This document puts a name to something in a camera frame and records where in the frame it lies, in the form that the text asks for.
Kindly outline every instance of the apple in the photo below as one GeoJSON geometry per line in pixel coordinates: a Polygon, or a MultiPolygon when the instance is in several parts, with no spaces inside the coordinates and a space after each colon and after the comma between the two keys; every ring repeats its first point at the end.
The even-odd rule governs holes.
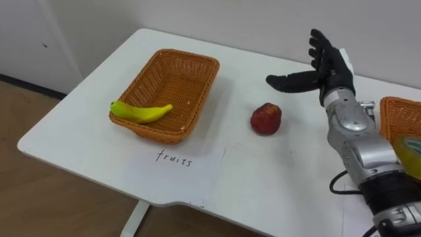
{"type": "Polygon", "coordinates": [[[274,104],[265,103],[250,118],[251,128],[260,135],[272,135],[281,126],[282,110],[274,104]]]}

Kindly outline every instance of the table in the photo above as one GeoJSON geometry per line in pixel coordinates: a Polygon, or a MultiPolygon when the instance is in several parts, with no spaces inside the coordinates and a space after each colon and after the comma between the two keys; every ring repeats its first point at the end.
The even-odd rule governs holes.
{"type": "MultiPolygon", "coordinates": [[[[109,103],[162,48],[220,61],[199,121],[186,141],[226,148],[216,188],[201,210],[272,236],[341,236],[343,197],[331,194],[328,184],[344,167],[327,143],[328,121],[318,92],[279,93],[264,80],[268,74],[311,70],[303,63],[138,30],[19,141],[19,150],[138,198],[122,233],[133,236],[149,204],[173,203],[157,196],[153,181],[142,180],[125,157],[131,147],[155,144],[112,124],[107,114],[109,103]],[[282,126],[277,134],[262,137],[250,129],[249,117],[266,102],[281,107],[282,126]]],[[[420,90],[360,76],[355,77],[355,87],[358,99],[377,104],[388,95],[421,100],[420,90]]],[[[352,184],[348,178],[342,183],[352,184]]]]}

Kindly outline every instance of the wicker basket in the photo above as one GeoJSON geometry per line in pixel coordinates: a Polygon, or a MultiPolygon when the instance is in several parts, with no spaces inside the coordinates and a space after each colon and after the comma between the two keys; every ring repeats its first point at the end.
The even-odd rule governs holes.
{"type": "Polygon", "coordinates": [[[393,144],[400,134],[421,136],[421,103],[398,97],[380,101],[382,129],[380,134],[393,144]]]}
{"type": "Polygon", "coordinates": [[[164,144],[176,144],[193,130],[219,69],[211,57],[174,49],[157,51],[118,100],[136,107],[173,110],[155,122],[136,124],[115,117],[112,122],[137,135],[164,144]]]}

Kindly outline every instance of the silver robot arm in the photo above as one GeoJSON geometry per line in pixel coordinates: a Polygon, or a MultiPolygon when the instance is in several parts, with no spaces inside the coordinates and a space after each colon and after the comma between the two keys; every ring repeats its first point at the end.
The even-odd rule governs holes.
{"type": "Polygon", "coordinates": [[[371,208],[382,236],[421,236],[421,195],[373,121],[373,103],[358,103],[344,88],[324,98],[329,144],[371,208]]]}
{"type": "Polygon", "coordinates": [[[329,144],[339,153],[352,181],[359,187],[382,237],[421,237],[421,186],[407,175],[390,145],[378,134],[374,102],[355,97],[353,68],[344,49],[333,47],[318,30],[311,31],[309,55],[314,71],[268,76],[274,89],[285,93],[320,90],[328,115],[329,144]]]}

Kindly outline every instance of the banana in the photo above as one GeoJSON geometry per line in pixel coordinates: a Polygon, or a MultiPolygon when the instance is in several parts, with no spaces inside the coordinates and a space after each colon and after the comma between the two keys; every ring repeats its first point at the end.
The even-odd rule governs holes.
{"type": "Polygon", "coordinates": [[[172,105],[153,108],[139,108],[121,101],[111,102],[111,112],[114,116],[135,123],[147,123],[160,119],[172,110],[172,105]]]}

